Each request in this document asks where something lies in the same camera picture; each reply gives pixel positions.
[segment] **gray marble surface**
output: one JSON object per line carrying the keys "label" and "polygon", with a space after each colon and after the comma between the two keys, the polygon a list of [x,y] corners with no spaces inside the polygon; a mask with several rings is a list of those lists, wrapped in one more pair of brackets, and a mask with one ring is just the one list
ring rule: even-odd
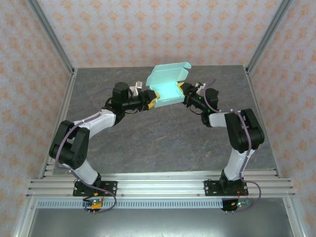
{"label": "gray marble surface", "polygon": [[[79,69],[67,120],[83,119],[97,112],[92,97],[99,89],[118,81],[145,85],[152,67]],[[219,108],[252,108],[258,113],[242,66],[193,66],[186,82],[216,79]],[[111,96],[105,91],[97,98],[100,106]],[[90,139],[90,164],[100,173],[221,170],[230,157],[231,146],[225,128],[208,128],[200,116],[183,104],[153,108],[126,115],[116,126]],[[251,157],[247,169],[274,168],[267,138]]]}

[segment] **floral wallpaper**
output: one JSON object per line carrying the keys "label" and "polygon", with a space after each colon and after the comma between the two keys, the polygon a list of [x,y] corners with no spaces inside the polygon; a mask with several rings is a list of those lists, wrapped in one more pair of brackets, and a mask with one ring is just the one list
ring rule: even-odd
{"label": "floral wallpaper", "polygon": [[0,1],[0,236],[11,237],[69,74],[26,0]]}
{"label": "floral wallpaper", "polygon": [[251,75],[274,154],[316,235],[316,1],[294,0]]}
{"label": "floral wallpaper", "polygon": [[247,65],[281,0],[39,0],[77,68]]}

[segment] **purple cable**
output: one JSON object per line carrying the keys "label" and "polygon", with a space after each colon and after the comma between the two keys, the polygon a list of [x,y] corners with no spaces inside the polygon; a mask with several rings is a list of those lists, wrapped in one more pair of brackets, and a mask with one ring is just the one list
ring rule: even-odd
{"label": "purple cable", "polygon": [[[93,99],[92,99],[92,103],[93,103],[93,105],[94,105],[95,107],[98,108],[99,113],[98,113],[96,116],[92,117],[92,118],[89,118],[89,119],[87,119],[87,120],[83,120],[83,121],[77,123],[75,126],[73,126],[73,127],[67,132],[66,136],[64,137],[64,139],[62,140],[62,142],[61,142],[61,144],[60,144],[60,146],[59,146],[59,148],[58,148],[58,151],[57,151],[57,154],[56,154],[56,158],[55,158],[55,167],[57,167],[57,168],[59,168],[59,169],[66,169],[66,170],[71,171],[71,173],[78,179],[78,181],[82,182],[84,185],[86,185],[86,186],[88,186],[88,187],[90,187],[90,188],[96,189],[96,190],[100,190],[100,191],[102,191],[102,192],[104,192],[104,193],[106,193],[106,194],[111,195],[111,196],[114,198],[114,204],[113,204],[111,207],[109,207],[109,208],[107,208],[107,209],[99,210],[99,211],[96,212],[96,213],[102,213],[102,212],[106,212],[106,211],[109,211],[109,210],[113,209],[113,208],[116,206],[116,204],[117,204],[117,198],[115,197],[115,195],[114,195],[113,193],[109,192],[109,191],[106,191],[105,189],[101,189],[101,188],[98,188],[98,187],[95,187],[95,186],[92,186],[92,185],[86,183],[85,181],[83,181],[82,179],[80,179],[80,177],[77,176],[77,174],[76,174],[75,172],[73,172],[71,169],[66,168],[66,167],[60,167],[60,166],[58,165],[58,160],[59,160],[59,156],[60,156],[61,150],[63,149],[63,146],[64,146],[64,144],[66,143],[67,138],[70,136],[70,134],[71,134],[78,126],[84,124],[85,122],[93,121],[93,120],[95,120],[95,119],[97,119],[98,117],[101,116],[102,110],[101,110],[101,108],[98,107],[98,105],[96,104],[95,98],[96,98],[96,96],[97,96],[99,93],[101,93],[101,92],[104,91],[104,90],[108,90],[108,89],[113,89],[113,88],[112,88],[112,87],[106,87],[106,88],[103,88],[103,89],[99,90],[98,92],[96,92],[96,93],[94,94]],[[86,212],[88,212],[88,210],[87,210],[87,205],[84,207],[84,210],[85,210]]]}
{"label": "purple cable", "polygon": [[[204,90],[204,101],[205,101],[205,103],[207,104],[207,106],[208,106],[212,111],[214,111],[214,112],[216,112],[216,113],[219,113],[219,112],[220,112],[219,110],[216,110],[216,109],[214,109],[213,107],[210,106],[210,104],[209,104],[208,101],[206,100],[206,96],[205,96],[205,92],[206,92],[207,88],[208,88],[211,84],[213,84],[214,82],[215,82],[215,80],[214,80],[212,83],[210,83],[209,85],[206,85],[206,86],[205,86],[205,90]],[[257,199],[257,201],[256,201],[253,205],[251,205],[250,207],[248,207],[248,208],[246,208],[246,209],[236,210],[236,211],[235,211],[235,212],[243,212],[243,211],[247,211],[247,210],[249,210],[249,209],[252,209],[252,208],[254,208],[256,205],[258,205],[258,202],[259,202],[260,199],[261,199],[261,193],[262,193],[262,192],[261,192],[261,188],[260,188],[259,184],[257,184],[257,183],[254,182],[254,181],[244,180],[244,179],[243,179],[242,172],[243,172],[243,169],[245,169],[246,164],[247,164],[247,162],[248,162],[248,155],[250,154],[250,151],[251,151],[251,139],[250,139],[250,135],[249,135],[248,129],[247,129],[247,127],[246,127],[246,124],[245,124],[245,122],[244,122],[244,120],[243,120],[241,114],[240,114],[238,111],[234,111],[234,110],[232,110],[232,112],[234,112],[235,114],[238,115],[238,117],[239,117],[239,119],[240,119],[240,122],[241,122],[241,124],[242,124],[242,126],[243,126],[243,129],[244,129],[244,131],[245,131],[245,133],[246,133],[246,137],[247,137],[247,139],[248,139],[248,151],[247,151],[247,154],[246,154],[246,159],[245,159],[245,161],[243,162],[243,164],[242,164],[242,166],[241,166],[241,169],[240,169],[240,171],[239,171],[239,178],[240,178],[240,180],[241,180],[242,182],[244,182],[244,183],[251,183],[251,184],[256,185],[256,186],[258,187],[258,190],[259,190],[258,199]]]}

